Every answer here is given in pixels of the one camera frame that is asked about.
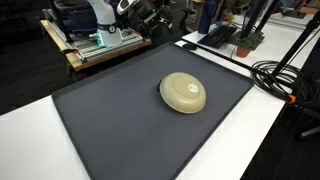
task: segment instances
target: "black stand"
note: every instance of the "black stand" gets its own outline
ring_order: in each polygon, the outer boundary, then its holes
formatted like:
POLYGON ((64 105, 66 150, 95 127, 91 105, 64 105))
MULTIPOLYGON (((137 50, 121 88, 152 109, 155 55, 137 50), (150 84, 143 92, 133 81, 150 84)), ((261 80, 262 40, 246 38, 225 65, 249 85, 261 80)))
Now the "black stand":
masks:
POLYGON ((259 18, 259 14, 262 11, 263 6, 264 6, 264 4, 266 2, 267 2, 266 0, 259 0, 259 2, 256 5, 256 7, 253 9, 252 14, 250 15, 250 20, 249 20, 248 24, 245 25, 245 28, 241 32, 240 39, 243 39, 243 38, 246 38, 246 37, 249 36, 249 34, 251 33, 254 25, 256 24, 256 21, 259 18))
POLYGON ((289 49, 287 54, 280 61, 279 65, 274 69, 274 71, 271 74, 273 77, 277 76, 280 73, 280 71, 286 66, 288 61, 295 54, 295 52, 297 52, 297 50, 300 48, 300 46, 309 37, 309 35, 312 33, 312 31, 317 29, 319 27, 319 25, 320 25, 320 11, 318 11, 314 15, 313 19, 309 21, 309 23, 306 26, 306 29, 302 32, 302 34, 297 39, 297 41, 292 45, 292 47, 289 49))
POLYGON ((280 0, 274 0, 270 7, 268 8, 267 12, 263 15, 263 18, 259 24, 259 26, 256 29, 256 32, 261 32, 262 28, 264 27, 264 25, 267 23, 268 19, 270 18, 270 16, 272 15, 273 11, 275 10, 275 8, 277 7, 277 5, 279 4, 280 0))

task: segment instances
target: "black cable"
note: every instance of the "black cable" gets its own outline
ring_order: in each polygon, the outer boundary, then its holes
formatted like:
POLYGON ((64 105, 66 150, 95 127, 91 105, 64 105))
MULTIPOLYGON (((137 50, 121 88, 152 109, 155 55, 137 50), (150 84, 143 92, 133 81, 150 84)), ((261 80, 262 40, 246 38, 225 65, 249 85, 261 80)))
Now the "black cable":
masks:
POLYGON ((236 24, 234 24, 234 23, 231 23, 231 25, 232 25, 232 26, 234 26, 234 27, 236 27, 236 28, 238 28, 238 29, 240 29, 240 30, 242 30, 242 28, 241 28, 241 27, 237 26, 237 25, 236 25, 236 24))
POLYGON ((259 88, 279 99, 299 106, 320 104, 319 89, 312 79, 302 73, 299 68, 291 65, 287 65, 284 72, 273 77, 271 73, 277 65, 276 61, 259 61, 252 66, 251 75, 259 88), (278 79, 289 82, 291 87, 284 89, 278 79))
POLYGON ((231 55, 230 55, 230 58, 232 59, 232 55, 233 55, 233 52, 234 52, 234 50, 236 49, 236 45, 233 47, 233 49, 232 49, 232 52, 231 52, 231 55))
MULTIPOLYGON (((186 39, 182 39, 182 40, 185 41, 185 42, 187 42, 187 43, 189 43, 189 44, 192 44, 192 45, 196 46, 196 47, 199 48, 199 49, 202 49, 202 50, 204 50, 204 51, 207 51, 207 52, 209 52, 209 53, 211 53, 211 54, 214 54, 214 55, 216 55, 216 56, 218 56, 218 57, 220 57, 220 58, 222 58, 222 59, 224 59, 224 60, 226 60, 226 61, 229 61, 229 62, 231 62, 231 63, 233 63, 233 64, 236 64, 236 65, 238 65, 238 66, 240 66, 240 67, 242 67, 242 68, 245 68, 245 69, 247 69, 247 70, 249 70, 249 71, 253 71, 253 68, 252 68, 251 66, 248 66, 248 65, 246 65, 246 64, 244 64, 244 63, 241 63, 241 62, 239 62, 239 61, 236 61, 236 60, 234 60, 234 59, 232 59, 232 58, 230 58, 230 57, 228 57, 228 56, 222 55, 222 54, 217 53, 217 52, 215 52, 215 51, 212 51, 212 50, 210 50, 210 49, 208 49, 208 48, 206 48, 206 47, 200 46, 199 44, 195 44, 195 43, 193 43, 193 42, 191 42, 191 41, 188 41, 188 40, 186 40, 186 39)), ((259 70, 257 70, 256 73, 257 73, 257 74, 260 74, 260 73, 263 74, 263 73, 262 73, 261 71, 259 71, 259 70)), ((278 81, 280 84, 282 84, 282 85, 284 85, 284 86, 286 86, 286 87, 290 87, 290 86, 291 86, 291 84, 289 84, 288 82, 283 81, 283 80, 281 80, 281 79, 277 79, 277 81, 278 81)))

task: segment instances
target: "floor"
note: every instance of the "floor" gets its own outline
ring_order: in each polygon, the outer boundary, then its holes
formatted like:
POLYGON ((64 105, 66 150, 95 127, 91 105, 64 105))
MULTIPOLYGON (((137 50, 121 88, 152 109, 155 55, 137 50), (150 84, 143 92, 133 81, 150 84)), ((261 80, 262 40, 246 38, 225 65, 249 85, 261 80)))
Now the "floor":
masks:
MULTIPOLYGON (((161 36, 153 36, 156 48, 168 41, 180 40, 182 31, 179 21, 183 16, 185 1, 171 5, 174 17, 173 34, 165 28, 161 36)), ((75 83, 68 75, 66 64, 48 41, 41 38, 39 28, 34 26, 34 39, 28 34, 19 36, 20 44, 12 43, 0 55, 0 114, 27 105, 53 92, 75 83)), ((313 77, 320 76, 320 47, 315 47, 303 68, 313 77)), ((287 108, 275 121, 264 142, 244 172, 241 179, 269 180, 292 179, 313 180, 320 177, 319 135, 305 142, 295 140, 295 135, 303 129, 319 124, 317 120, 303 115, 301 111, 287 108)))

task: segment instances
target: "wooden desk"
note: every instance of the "wooden desk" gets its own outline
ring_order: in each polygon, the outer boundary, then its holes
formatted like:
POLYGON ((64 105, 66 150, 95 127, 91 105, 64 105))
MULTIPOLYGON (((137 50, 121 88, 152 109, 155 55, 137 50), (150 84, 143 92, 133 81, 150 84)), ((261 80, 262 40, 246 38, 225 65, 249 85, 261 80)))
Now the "wooden desk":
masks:
POLYGON ((319 11, 319 8, 317 7, 319 3, 320 3, 319 0, 313 0, 309 4, 306 4, 306 0, 304 0, 299 12, 306 13, 306 14, 316 14, 319 11))
MULTIPOLYGON (((69 49, 69 47, 67 46, 66 42, 64 42, 63 39, 61 39, 59 34, 50 25, 48 20, 41 20, 41 24, 42 24, 45 32, 49 34, 49 36, 52 38, 52 40, 58 46, 59 50, 69 49)), ((150 40, 141 41, 141 43, 136 45, 136 46, 130 46, 128 48, 121 49, 121 50, 116 51, 116 52, 114 52, 112 54, 108 54, 108 55, 106 55, 106 56, 104 56, 102 58, 99 58, 99 59, 94 60, 94 61, 88 61, 86 63, 82 63, 79 60, 79 58, 75 54, 72 54, 72 53, 67 54, 66 55, 66 59, 67 59, 67 63, 72 67, 72 69, 74 71, 78 72, 80 70, 89 68, 91 66, 94 66, 96 64, 102 63, 102 62, 107 61, 107 60, 114 59, 114 58, 119 57, 121 55, 124 55, 126 53, 136 51, 136 50, 141 49, 143 47, 148 47, 150 45, 151 45, 151 41, 150 40)))

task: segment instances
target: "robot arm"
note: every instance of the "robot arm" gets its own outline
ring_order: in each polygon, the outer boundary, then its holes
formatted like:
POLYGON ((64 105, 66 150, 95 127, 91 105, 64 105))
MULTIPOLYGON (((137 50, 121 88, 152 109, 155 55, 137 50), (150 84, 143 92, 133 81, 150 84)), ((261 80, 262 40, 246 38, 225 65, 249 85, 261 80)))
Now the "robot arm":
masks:
POLYGON ((139 0, 121 0, 118 7, 117 7, 117 12, 120 15, 123 15, 130 6, 134 5, 136 2, 139 0))
POLYGON ((117 27, 116 18, 110 0, 87 0, 97 17, 99 46, 114 47, 122 43, 121 31, 117 27))

